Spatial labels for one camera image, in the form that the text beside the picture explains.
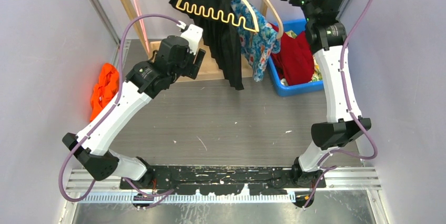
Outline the black skirt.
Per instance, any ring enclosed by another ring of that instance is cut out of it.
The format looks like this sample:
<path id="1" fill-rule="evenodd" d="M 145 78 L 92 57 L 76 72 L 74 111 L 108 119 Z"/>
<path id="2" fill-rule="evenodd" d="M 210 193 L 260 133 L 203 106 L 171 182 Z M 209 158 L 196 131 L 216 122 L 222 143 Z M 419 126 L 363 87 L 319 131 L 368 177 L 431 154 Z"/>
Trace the black skirt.
<path id="1" fill-rule="evenodd" d="M 204 44 L 210 48 L 211 56 L 222 70 L 224 79 L 235 90 L 243 90 L 241 72 L 241 43 L 236 27 L 229 24 L 213 21 L 200 16 L 188 14 L 194 24 L 201 27 Z"/>

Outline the cream plastic hanger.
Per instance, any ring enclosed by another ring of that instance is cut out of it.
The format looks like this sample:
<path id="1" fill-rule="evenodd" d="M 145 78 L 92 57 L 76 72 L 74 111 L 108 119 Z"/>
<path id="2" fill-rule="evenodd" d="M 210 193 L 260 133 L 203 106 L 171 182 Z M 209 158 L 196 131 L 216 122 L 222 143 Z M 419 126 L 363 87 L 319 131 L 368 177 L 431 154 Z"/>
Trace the cream plastic hanger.
<path id="1" fill-rule="evenodd" d="M 229 0 L 204 0 L 202 3 L 199 3 L 198 0 L 193 2 L 189 0 L 177 0 L 175 8 L 190 15 L 212 19 L 213 21 L 229 24 L 234 27 L 242 26 L 248 31 L 258 32 L 259 26 L 257 16 L 252 9 L 253 7 L 248 0 L 240 1 L 249 13 L 250 23 L 248 22 L 248 17 L 245 15 L 241 14 L 237 17 L 235 13 L 229 10 Z"/>

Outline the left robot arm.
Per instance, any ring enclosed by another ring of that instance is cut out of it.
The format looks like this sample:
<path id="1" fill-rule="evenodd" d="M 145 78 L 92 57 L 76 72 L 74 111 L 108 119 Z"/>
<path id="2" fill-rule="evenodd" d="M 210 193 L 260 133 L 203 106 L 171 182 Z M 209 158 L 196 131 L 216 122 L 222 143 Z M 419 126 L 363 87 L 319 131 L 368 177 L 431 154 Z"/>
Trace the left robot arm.
<path id="1" fill-rule="evenodd" d="M 63 143 L 73 150 L 83 138 L 86 141 L 74 156 L 95 181 L 109 176 L 128 178 L 146 189 L 155 175 L 152 167 L 140 157 L 127 157 L 110 150 L 110 145 L 130 119 L 162 90 L 179 77 L 195 79 L 205 56 L 199 47 L 200 34 L 170 35 L 161 40 L 154 62 L 137 63 L 126 75 L 120 94 L 77 134 L 67 133 Z"/>

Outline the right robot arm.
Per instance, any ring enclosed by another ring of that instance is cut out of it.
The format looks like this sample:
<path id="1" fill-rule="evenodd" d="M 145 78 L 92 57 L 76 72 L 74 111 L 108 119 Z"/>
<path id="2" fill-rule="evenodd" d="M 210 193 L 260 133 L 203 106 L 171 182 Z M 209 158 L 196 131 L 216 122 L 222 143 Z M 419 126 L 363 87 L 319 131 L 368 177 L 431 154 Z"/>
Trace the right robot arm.
<path id="1" fill-rule="evenodd" d="M 316 185 L 322 174 L 321 165 L 328 155 L 359 138 L 371 128 L 371 120 L 363 118 L 354 103 L 346 57 L 341 50 L 347 38 L 344 25 L 338 20 L 343 0 L 282 0 L 302 9 L 306 18 L 305 36 L 323 77 L 327 103 L 327 120 L 311 126 L 312 142 L 297 157 L 291 168 L 292 182 L 300 188 Z"/>

